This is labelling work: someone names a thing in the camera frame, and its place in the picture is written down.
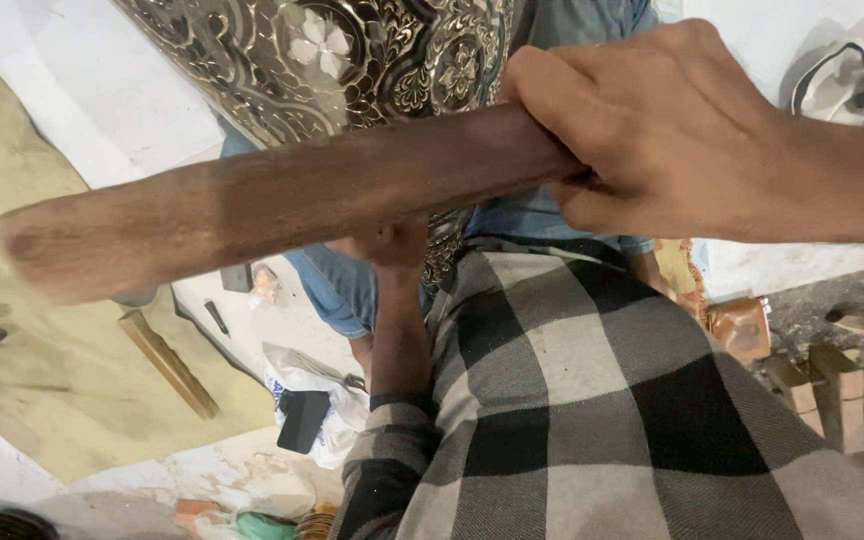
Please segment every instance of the person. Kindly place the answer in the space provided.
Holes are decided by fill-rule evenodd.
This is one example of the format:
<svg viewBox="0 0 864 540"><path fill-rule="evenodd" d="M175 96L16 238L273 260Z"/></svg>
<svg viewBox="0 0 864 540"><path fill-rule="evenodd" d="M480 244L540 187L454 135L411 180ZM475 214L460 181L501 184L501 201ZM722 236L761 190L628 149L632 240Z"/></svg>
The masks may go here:
<svg viewBox="0 0 864 540"><path fill-rule="evenodd" d="M864 128L792 117L689 20L509 61L595 172L578 231L864 242ZM424 321L419 220L336 248L377 284L371 414L331 538L864 538L864 470L595 239L477 234Z"/></svg>

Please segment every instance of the wooden rod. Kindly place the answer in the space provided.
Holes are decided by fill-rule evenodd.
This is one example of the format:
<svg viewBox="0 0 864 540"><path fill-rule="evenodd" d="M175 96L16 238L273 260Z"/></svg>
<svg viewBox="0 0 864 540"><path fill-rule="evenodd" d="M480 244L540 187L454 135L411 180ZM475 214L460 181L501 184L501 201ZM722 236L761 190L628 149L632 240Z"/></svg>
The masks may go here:
<svg viewBox="0 0 864 540"><path fill-rule="evenodd" d="M77 304L586 170L519 104L173 169L0 218L18 274Z"/></svg>

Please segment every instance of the wooden block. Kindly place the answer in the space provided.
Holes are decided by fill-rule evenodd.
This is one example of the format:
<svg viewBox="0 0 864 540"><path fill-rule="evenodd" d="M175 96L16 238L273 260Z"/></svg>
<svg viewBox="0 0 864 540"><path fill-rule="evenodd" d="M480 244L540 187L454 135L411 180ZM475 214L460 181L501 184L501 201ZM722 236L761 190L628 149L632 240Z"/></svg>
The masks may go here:
<svg viewBox="0 0 864 540"><path fill-rule="evenodd" d="M192 540L202 540L195 528L195 518L199 514L213 510L216 512L222 511L222 506L213 500L193 500L191 498L183 498L178 501L175 506L174 523L186 530L191 535Z"/></svg>
<svg viewBox="0 0 864 540"><path fill-rule="evenodd" d="M808 348L808 361L830 387L837 389L839 399L854 400L864 395L862 368L832 345L812 345Z"/></svg>
<svg viewBox="0 0 864 540"><path fill-rule="evenodd" d="M792 412L802 414L815 411L815 394L812 393L809 377L787 358L773 356L766 359L765 375L782 391L782 400Z"/></svg>
<svg viewBox="0 0 864 540"><path fill-rule="evenodd" d="M825 441L849 455L864 451L864 379L856 362L828 344L808 349L808 361L827 383L815 388Z"/></svg>
<svg viewBox="0 0 864 540"><path fill-rule="evenodd" d="M588 171L520 104L500 104L37 202L3 215L0 239L20 276L75 304Z"/></svg>
<svg viewBox="0 0 864 540"><path fill-rule="evenodd" d="M802 412L798 415L798 419L809 426L813 432L820 437L826 436L826 430L822 427L822 416L819 415L819 409L813 408L810 411Z"/></svg>
<svg viewBox="0 0 864 540"><path fill-rule="evenodd" d="M152 330L140 311L130 311L123 315L119 319L119 326L199 418L215 418L219 405L215 404L209 392L202 387L198 378L189 371L175 351L169 349L162 336Z"/></svg>

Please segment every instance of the checkered cloth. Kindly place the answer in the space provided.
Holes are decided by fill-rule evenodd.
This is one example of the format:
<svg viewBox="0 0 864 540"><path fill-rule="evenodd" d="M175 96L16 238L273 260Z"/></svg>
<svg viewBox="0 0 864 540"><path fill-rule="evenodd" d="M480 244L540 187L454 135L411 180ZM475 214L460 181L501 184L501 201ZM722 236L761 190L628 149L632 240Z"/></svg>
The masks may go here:
<svg viewBox="0 0 864 540"><path fill-rule="evenodd" d="M330 538L864 538L864 470L607 249L474 243Z"/></svg>

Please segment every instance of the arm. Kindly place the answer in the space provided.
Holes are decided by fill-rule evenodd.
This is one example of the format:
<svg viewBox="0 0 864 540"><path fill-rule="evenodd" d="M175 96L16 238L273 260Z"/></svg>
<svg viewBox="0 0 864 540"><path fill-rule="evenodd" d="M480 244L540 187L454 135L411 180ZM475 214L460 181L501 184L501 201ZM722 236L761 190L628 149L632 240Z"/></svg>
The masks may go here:
<svg viewBox="0 0 864 540"><path fill-rule="evenodd" d="M345 460L333 535L393 537L440 438L428 413L432 359L419 303L426 224L342 242L338 249L371 263L378 310L368 351L372 413Z"/></svg>
<svg viewBox="0 0 864 540"><path fill-rule="evenodd" d="M630 256L629 270L631 275L638 278L640 282L668 296L668 286L663 280L662 272L659 271L659 262L656 260L654 251Z"/></svg>
<svg viewBox="0 0 864 540"><path fill-rule="evenodd" d="M864 241L864 128L776 109L706 21L601 47L523 47L503 92L595 171L552 186L575 229Z"/></svg>

